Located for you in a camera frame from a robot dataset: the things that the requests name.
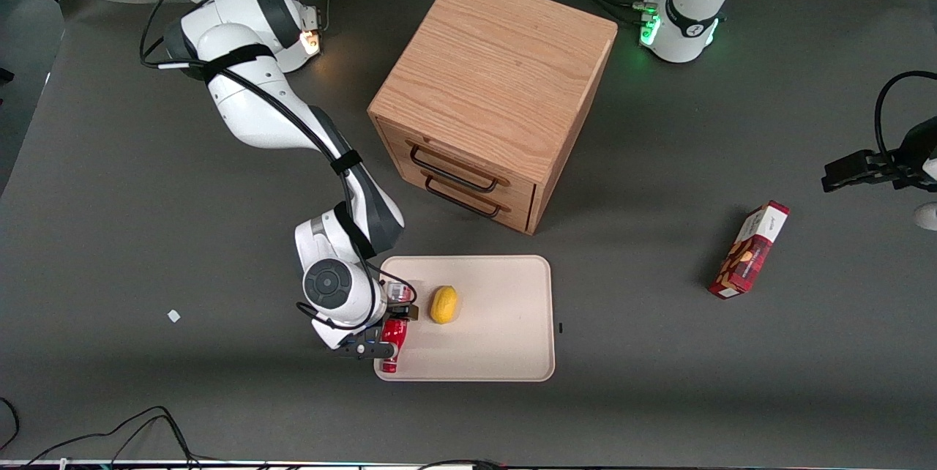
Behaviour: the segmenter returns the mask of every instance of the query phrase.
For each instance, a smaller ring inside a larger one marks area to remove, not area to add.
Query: power cord
[[[179,428],[179,424],[173,418],[173,414],[171,414],[170,411],[167,410],[166,407],[164,406],[152,406],[152,407],[146,408],[140,413],[135,414],[135,416],[130,417],[129,419],[125,419],[123,422],[121,422],[116,427],[114,427],[113,430],[110,430],[107,433],[87,433],[87,434],[84,434],[84,436],[73,437],[71,439],[68,439],[67,441],[54,444],[53,446],[48,447],[46,450],[43,450],[40,453],[38,453],[36,457],[33,457],[33,459],[29,461],[29,463],[26,463],[23,466],[30,466],[31,464],[36,463],[37,460],[40,460],[46,455],[48,455],[51,451],[60,449],[60,447],[66,447],[68,446],[68,444],[74,444],[79,441],[83,441],[85,439],[91,439],[94,437],[113,436],[115,433],[117,433],[117,431],[120,431],[124,426],[127,426],[127,424],[130,424],[134,420],[140,419],[140,417],[145,416],[145,414],[148,414],[156,410],[160,411],[160,414],[158,414],[155,417],[150,417],[150,419],[148,419],[145,423],[143,423],[143,425],[141,425],[140,427],[137,428],[137,430],[134,431],[134,433],[128,438],[128,440],[126,440],[125,443],[121,444],[120,450],[117,450],[117,453],[115,453],[113,459],[111,459],[111,467],[113,467],[114,460],[117,459],[117,456],[120,456],[120,453],[124,450],[125,447],[127,447],[130,441],[134,437],[136,437],[137,434],[139,434],[145,427],[150,426],[158,419],[164,419],[166,420],[168,425],[170,425],[170,429],[173,431],[173,437],[175,437],[176,443],[179,445],[180,449],[183,451],[183,454],[185,456],[185,464],[191,467],[193,466],[192,463],[194,463],[195,466],[197,466],[198,459],[197,457],[194,456],[192,451],[188,449],[188,443],[185,442],[185,437],[182,434],[182,430]]]
[[[399,281],[399,283],[402,283],[402,284],[404,284],[405,286],[408,286],[408,287],[409,287],[409,290],[413,291],[413,299],[412,299],[411,301],[408,301],[407,303],[411,303],[411,304],[412,304],[412,303],[416,303],[416,299],[417,299],[416,287],[412,286],[412,284],[411,284],[409,281],[404,280],[404,279],[402,279],[401,277],[396,277],[396,276],[392,275],[391,273],[386,272],[386,271],[384,271],[384,270],[381,270],[381,267],[376,266],[375,264],[367,264],[367,266],[368,266],[368,269],[374,270],[374,271],[376,271],[378,274],[384,274],[384,276],[389,277],[389,279],[391,279],[391,280],[397,280],[397,281]]]
[[[448,459],[448,460],[437,460],[435,463],[424,464],[424,466],[419,467],[417,470],[428,470],[429,468],[435,468],[437,466],[445,466],[446,464],[471,464],[473,470],[501,470],[505,468],[501,463],[495,463],[494,460],[486,459]]]
[[[616,14],[611,10],[612,7],[615,7],[617,10],[633,10],[632,4],[630,3],[624,3],[619,0],[592,0],[592,2],[619,24],[624,24],[624,26],[638,26],[638,24],[641,23],[639,20],[624,18],[621,14]]]
[[[884,163],[892,173],[896,174],[897,178],[907,186],[916,187],[920,190],[926,190],[927,192],[937,192],[937,186],[925,185],[918,180],[911,179],[911,177],[906,176],[904,172],[901,172],[895,163],[895,158],[891,155],[891,152],[888,151],[884,145],[884,138],[881,136],[881,108],[884,106],[884,98],[888,96],[888,91],[892,87],[899,83],[900,81],[911,78],[928,78],[931,80],[937,80],[937,73],[934,72],[924,72],[924,70],[914,70],[913,72],[904,72],[899,73],[891,78],[879,92],[878,99],[876,100],[876,144],[878,144],[879,152],[881,153],[881,159],[884,159]]]
[[[10,414],[13,416],[13,435],[10,436],[10,439],[7,439],[6,443],[0,444],[0,450],[3,450],[6,449],[10,443],[13,443],[13,440],[16,439],[16,436],[19,436],[20,434],[20,414],[16,413],[16,408],[13,407],[13,403],[11,403],[9,400],[0,397],[0,403],[3,403],[4,406],[10,408]]]
[[[149,18],[146,21],[146,26],[144,26],[143,28],[143,36],[141,36],[140,38],[140,50],[138,50],[138,53],[140,54],[141,65],[145,67],[149,67],[149,69],[155,69],[155,70],[176,69],[177,67],[205,67],[208,64],[208,62],[204,60],[200,60],[200,59],[172,59],[172,60],[162,60],[160,62],[150,62],[147,60],[147,56],[149,56],[150,53],[153,53],[153,50],[155,50],[155,47],[158,46],[158,43],[147,48],[146,38],[149,34],[150,27],[153,24],[155,14],[157,14],[158,10],[160,10],[160,7],[165,1],[166,0],[157,1],[157,3],[153,6],[153,10],[150,12]],[[201,3],[198,4],[193,10],[198,9],[198,7],[204,5],[208,1],[210,0],[202,0]],[[236,72],[232,72],[232,70],[230,69],[220,70],[218,74],[228,77],[228,79],[231,79],[232,81],[237,82],[238,84],[241,84],[241,86],[243,86],[244,89],[247,89],[248,91],[253,93],[255,96],[257,96],[259,99],[263,100],[268,105],[273,107],[278,113],[282,114],[282,116],[284,116],[287,120],[289,120],[293,126],[297,127],[297,129],[300,130],[302,134],[307,136],[307,138],[311,140],[313,144],[315,144],[317,149],[321,151],[322,155],[324,155],[325,158],[328,159],[329,163],[333,163],[335,161],[335,157],[332,156],[331,151],[328,150],[328,147],[325,146],[325,143],[322,142],[322,140],[319,139],[319,137],[316,136],[316,134],[313,133],[312,130],[309,129],[309,127],[305,125],[304,122],[302,122],[300,117],[296,116],[296,114],[292,112],[292,110],[289,107],[285,106],[283,102],[275,99],[275,97],[273,97],[272,95],[270,95],[269,93],[261,89],[261,87],[257,86],[257,84],[250,82],[248,79],[245,79],[243,76],[240,76]],[[348,183],[345,181],[345,179],[341,179],[341,182],[342,182],[343,193],[345,196],[345,206],[348,209],[348,215],[351,216],[351,191],[349,190]],[[367,260],[365,260],[365,257],[361,253],[361,250],[358,248],[357,245],[354,245],[354,243],[352,243],[352,247],[354,247],[354,251],[358,259],[361,261],[362,264],[365,264],[366,266]],[[313,320],[316,320],[317,322],[324,324],[324,326],[331,327],[332,329],[340,329],[340,330],[345,330],[345,331],[355,330],[355,329],[358,329],[358,327],[361,327],[367,324],[367,321],[370,320],[371,318],[371,313],[374,313],[374,307],[377,305],[377,302],[376,302],[377,293],[374,290],[374,281],[369,281],[369,287],[371,289],[370,307],[368,309],[368,312],[366,313],[365,319],[362,320],[361,323],[355,324],[354,326],[342,326],[342,324],[336,324],[335,322],[332,322],[327,318],[322,318],[321,316],[318,316],[318,311],[317,313],[310,314],[307,312],[307,310],[308,309],[314,310],[313,307],[302,302],[297,302],[296,307],[298,307],[299,310],[301,310],[304,314],[307,314],[307,316],[311,317]]]

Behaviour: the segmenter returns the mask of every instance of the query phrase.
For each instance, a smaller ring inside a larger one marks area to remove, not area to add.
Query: drawer
[[[389,126],[384,121],[379,122],[378,127],[384,133],[388,150],[405,179],[408,174],[412,179],[418,179],[419,174],[432,174],[434,183],[438,181],[448,189],[459,190],[486,204],[515,211],[530,210],[533,183],[483,168],[479,163],[468,163],[465,157],[452,154],[438,143]]]
[[[466,192],[458,185],[452,185],[449,182],[440,179],[426,170],[416,170],[412,166],[403,167],[404,180],[411,185],[421,187],[441,199],[450,203],[458,204],[463,209],[474,212],[489,220],[509,226],[520,232],[526,232],[528,224],[529,209],[527,206],[513,206],[513,204],[496,203],[488,197],[479,197]]]

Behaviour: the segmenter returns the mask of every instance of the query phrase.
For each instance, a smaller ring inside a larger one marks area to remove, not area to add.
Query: red can
[[[389,341],[396,346],[396,354],[389,359],[381,361],[381,371],[384,373],[397,373],[397,357],[400,356],[400,350],[404,346],[404,340],[407,337],[407,321],[392,318],[384,323],[384,331],[381,333],[381,341]]]

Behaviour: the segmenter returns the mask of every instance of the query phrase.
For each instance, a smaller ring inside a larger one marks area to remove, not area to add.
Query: velcro strap
[[[341,176],[341,174],[345,173],[345,170],[355,166],[355,164],[361,164],[361,156],[358,155],[358,152],[355,150],[349,150],[341,157],[338,157],[338,159],[333,160],[331,162],[331,167],[338,176]]]
[[[272,52],[266,45],[261,43],[252,43],[250,45],[245,45],[244,47],[238,47],[230,53],[218,56],[217,59],[211,60],[211,62],[208,62],[199,70],[201,72],[202,79],[204,79],[205,83],[208,84],[208,82],[211,82],[215,76],[218,76],[218,73],[223,72],[223,70],[227,70],[228,67],[244,64],[245,62],[252,62],[256,60],[258,56],[273,55],[274,52]]]
[[[344,201],[335,204],[335,219],[338,220],[338,224],[345,230],[345,234],[348,234],[348,239],[351,240],[352,245],[358,247],[361,257],[366,260],[378,255],[378,253],[375,253],[374,247],[371,247],[371,242],[365,237],[365,233],[362,233],[361,229],[351,219],[348,209],[349,206]]]

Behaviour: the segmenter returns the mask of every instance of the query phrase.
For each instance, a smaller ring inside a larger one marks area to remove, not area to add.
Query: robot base
[[[644,1],[663,7],[667,0]],[[658,10],[658,13],[654,14],[652,19],[642,27],[638,43],[667,62],[683,64],[696,60],[696,57],[703,53],[703,49],[712,43],[713,33],[717,26],[719,26],[718,19],[709,29],[702,29],[699,36],[684,37],[680,28],[667,17],[666,13]]]

